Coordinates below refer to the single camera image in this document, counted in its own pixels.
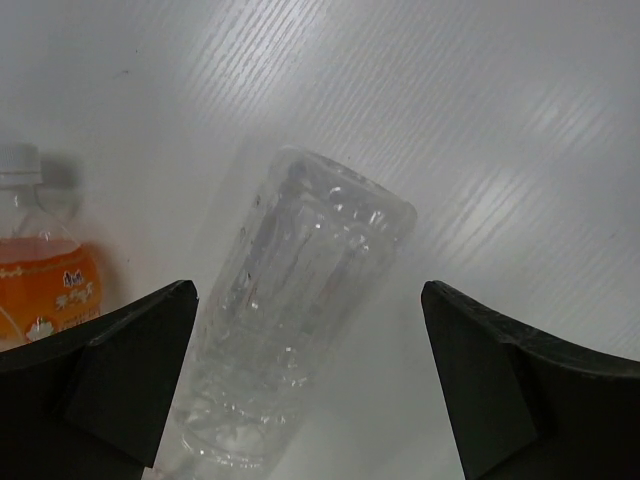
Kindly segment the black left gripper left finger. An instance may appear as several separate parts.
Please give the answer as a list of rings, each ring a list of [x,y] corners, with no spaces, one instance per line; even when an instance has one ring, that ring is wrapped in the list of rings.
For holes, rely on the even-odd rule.
[[[4,479],[139,479],[159,449],[196,316],[176,281],[1,355]]]

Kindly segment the clear bottle blue white cap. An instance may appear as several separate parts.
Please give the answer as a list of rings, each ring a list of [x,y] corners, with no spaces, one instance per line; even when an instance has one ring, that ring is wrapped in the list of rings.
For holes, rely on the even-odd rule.
[[[282,148],[199,311],[150,477],[267,477],[416,219],[348,167]]]

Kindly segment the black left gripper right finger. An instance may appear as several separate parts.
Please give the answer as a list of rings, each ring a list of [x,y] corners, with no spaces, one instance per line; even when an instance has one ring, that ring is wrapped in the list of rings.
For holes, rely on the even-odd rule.
[[[638,478],[638,362],[441,281],[425,283],[421,305],[465,478]]]

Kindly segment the clear bottle orange flower label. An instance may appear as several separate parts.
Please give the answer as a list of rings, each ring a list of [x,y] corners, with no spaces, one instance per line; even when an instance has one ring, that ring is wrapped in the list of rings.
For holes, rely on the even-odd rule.
[[[88,248],[42,206],[39,150],[1,145],[1,349],[101,315],[100,271]]]

